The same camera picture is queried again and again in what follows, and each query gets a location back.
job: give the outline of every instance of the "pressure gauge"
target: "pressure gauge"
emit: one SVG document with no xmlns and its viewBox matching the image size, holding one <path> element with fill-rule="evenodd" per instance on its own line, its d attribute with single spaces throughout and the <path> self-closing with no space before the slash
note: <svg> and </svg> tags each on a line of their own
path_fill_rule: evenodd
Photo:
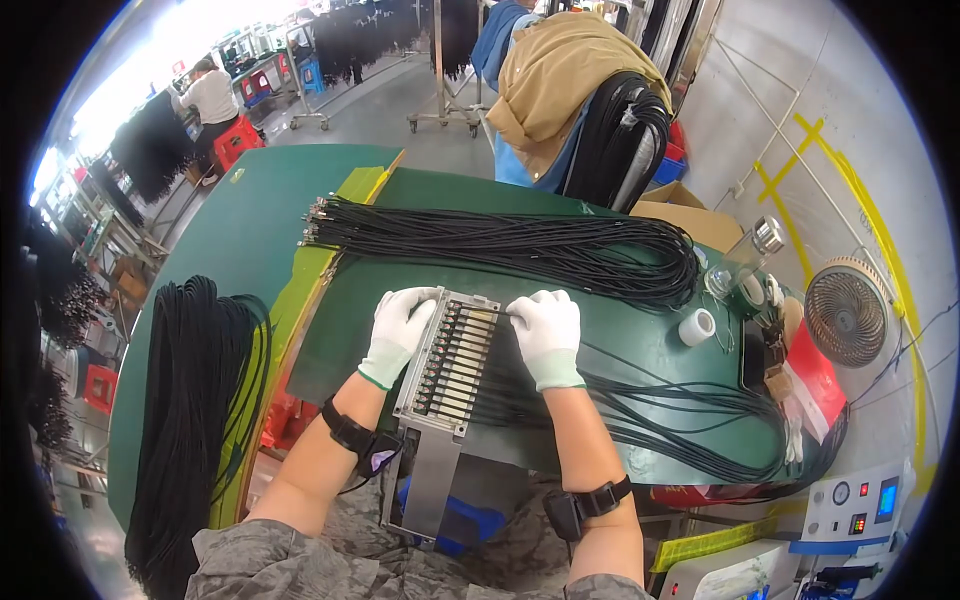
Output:
<svg viewBox="0 0 960 600">
<path fill-rule="evenodd" d="M 841 481 L 833 488 L 833 504 L 840 506 L 850 497 L 850 486 L 846 481 Z"/>
</svg>

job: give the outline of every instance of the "electric fan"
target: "electric fan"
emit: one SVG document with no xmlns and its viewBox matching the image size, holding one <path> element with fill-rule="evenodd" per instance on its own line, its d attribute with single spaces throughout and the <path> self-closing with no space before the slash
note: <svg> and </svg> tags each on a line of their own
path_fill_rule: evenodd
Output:
<svg viewBox="0 0 960 600">
<path fill-rule="evenodd" d="M 879 277 L 867 263 L 852 256 L 832 258 L 806 289 L 806 328 L 833 363 L 866 367 L 886 339 L 887 304 Z"/>
</svg>

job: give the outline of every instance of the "spare glove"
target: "spare glove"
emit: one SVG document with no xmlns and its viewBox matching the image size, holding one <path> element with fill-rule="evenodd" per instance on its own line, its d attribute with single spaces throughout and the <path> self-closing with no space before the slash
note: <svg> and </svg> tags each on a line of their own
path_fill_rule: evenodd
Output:
<svg viewBox="0 0 960 600">
<path fill-rule="evenodd" d="M 585 388 L 577 372 L 580 347 L 580 308 L 564 290 L 540 290 L 507 306 L 520 355 L 537 383 L 546 388 Z"/>
<path fill-rule="evenodd" d="M 435 287 L 412 287 L 387 292 L 373 313 L 370 350 L 357 371 L 381 390 L 390 390 L 396 377 L 417 351 L 420 337 L 437 308 Z M 414 311 L 414 306 L 423 304 Z"/>
</svg>

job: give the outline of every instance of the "black wrist band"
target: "black wrist band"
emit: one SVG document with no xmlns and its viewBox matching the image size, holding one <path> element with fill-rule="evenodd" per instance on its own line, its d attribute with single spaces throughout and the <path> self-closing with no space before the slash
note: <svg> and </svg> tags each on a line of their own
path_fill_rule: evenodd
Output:
<svg viewBox="0 0 960 600">
<path fill-rule="evenodd" d="M 630 492 L 627 476 L 619 483 L 609 481 L 593 492 L 550 492 L 543 497 L 543 509 L 557 537 L 568 542 L 580 541 L 586 519 L 609 513 L 620 506 L 620 500 Z"/>
<path fill-rule="evenodd" d="M 357 455 L 357 473 L 370 479 L 390 463 L 400 450 L 400 440 L 388 433 L 376 433 L 357 421 L 341 415 L 328 400 L 320 411 L 326 426 L 330 428 L 330 437 L 337 444 Z"/>
</svg>

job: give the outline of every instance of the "workbench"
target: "workbench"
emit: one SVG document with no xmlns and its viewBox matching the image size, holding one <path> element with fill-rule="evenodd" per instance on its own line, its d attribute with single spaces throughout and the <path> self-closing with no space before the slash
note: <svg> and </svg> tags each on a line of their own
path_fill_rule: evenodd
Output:
<svg viewBox="0 0 960 600">
<path fill-rule="evenodd" d="M 160 270 L 154 290 L 168 281 L 183 283 L 194 274 L 216 281 L 219 294 L 254 294 L 272 306 L 277 337 L 292 348 L 288 393 L 305 401 L 326 401 L 359 364 L 372 329 L 373 310 L 383 293 L 417 285 L 442 285 L 480 294 L 506 304 L 520 295 L 551 285 L 524 277 L 495 275 L 455 268 L 411 264 L 394 260 L 352 259 L 337 263 L 335 273 L 324 274 L 330 251 L 299 248 L 300 219 L 318 196 L 332 191 L 346 194 L 350 181 L 366 167 L 369 180 L 391 170 L 399 149 L 352 145 L 303 145 L 251 150 L 244 153 L 211 192 Z M 408 208 L 451 208 L 479 212 L 554 215 L 608 213 L 596 206 L 527 188 L 489 180 L 395 168 L 375 195 L 378 205 Z M 708 260 L 719 252 L 702 248 Z M 303 292 L 323 281 L 322 292 Z M 715 381 L 736 385 L 741 362 L 740 320 L 728 320 L 722 304 L 703 302 L 698 294 L 688 309 L 648 313 L 623 302 L 567 288 L 579 303 L 583 339 L 675 382 Z M 144 306 L 127 351 L 110 422 L 108 472 L 110 508 L 121 526 L 129 523 L 136 485 L 137 460 L 143 420 L 144 381 L 153 302 Z M 312 307 L 305 306 L 312 301 Z M 729 321 L 732 351 L 717 339 L 687 348 L 676 332 L 677 323 L 696 307 L 705 306 L 717 322 L 717 336 L 727 340 Z M 291 327 L 302 327 L 291 331 Z M 645 384 L 639 373 L 582 348 L 579 365 L 599 375 Z M 279 366 L 275 359 L 271 369 Z M 681 413 L 650 406 L 639 412 L 664 424 L 696 429 L 714 424 L 719 416 Z M 699 444 L 751 465 L 762 465 L 774 452 L 775 436 L 753 418 L 690 436 Z M 722 483 L 695 468 L 648 450 L 620 446 L 624 467 L 636 483 Z M 559 472 L 552 432 L 536 432 L 472 424 L 464 452 L 524 468 Z M 781 470 L 778 478 L 784 477 Z"/>
<path fill-rule="evenodd" d="M 291 71 L 290 83 L 293 84 L 293 89 L 287 87 L 287 82 L 283 81 L 283 69 L 280 67 L 280 55 L 283 55 L 283 54 L 287 56 L 287 66 Z M 276 76 L 280 81 L 280 89 L 276 89 L 274 91 L 280 91 L 286 88 L 287 97 L 291 99 L 291 102 L 293 101 L 292 99 L 296 98 L 297 94 L 300 93 L 296 76 L 293 74 L 293 69 L 295 68 L 293 63 L 293 58 L 286 52 L 286 50 L 277 50 L 269 57 L 258 60 L 252 67 L 250 67 L 249 69 L 246 69 L 242 73 L 238 74 L 236 77 L 232 78 L 230 83 L 231 83 L 231 86 L 233 87 L 234 93 L 240 92 L 241 105 L 243 104 L 242 102 L 243 91 L 240 89 L 240 86 L 243 83 L 243 80 L 247 79 L 252 73 L 259 71 L 260 69 L 264 69 L 271 62 L 274 64 L 274 68 L 276 69 Z"/>
<path fill-rule="evenodd" d="M 378 206 L 395 208 L 446 208 L 474 212 L 577 215 L 585 211 L 613 214 L 608 210 L 538 192 L 524 187 L 462 176 L 397 168 L 377 196 Z M 708 259 L 720 253 L 701 248 Z M 408 261 L 345 257 L 324 291 L 307 330 L 286 391 L 304 401 L 323 404 L 360 363 L 370 343 L 372 315 L 383 293 L 413 286 L 436 286 L 463 294 L 479 294 L 502 305 L 556 284 L 517 276 L 494 275 L 455 267 L 410 264 Z M 582 339 L 670 381 L 713 381 L 737 385 L 740 375 L 740 320 L 730 319 L 733 348 L 729 353 L 719 342 L 728 340 L 727 309 L 698 293 L 688 309 L 650 313 L 609 298 L 565 287 L 580 305 Z M 717 337 L 688 348 L 677 334 L 677 324 L 694 308 L 705 307 L 717 322 Z M 580 368 L 637 385 L 659 385 L 636 370 L 581 347 Z M 392 403 L 386 407 L 389 416 Z M 685 405 L 702 408 L 697 402 Z M 697 429 L 722 420 L 722 415 L 684 413 L 632 403 L 651 420 L 679 429 Z M 759 420 L 748 418 L 687 436 L 736 461 L 762 466 L 774 451 L 775 436 Z M 552 431 L 507 429 L 472 423 L 463 440 L 463 452 L 510 463 L 522 468 L 559 473 Z M 624 468 L 635 483 L 724 483 L 698 469 L 683 465 L 650 450 L 618 444 Z"/>
</svg>

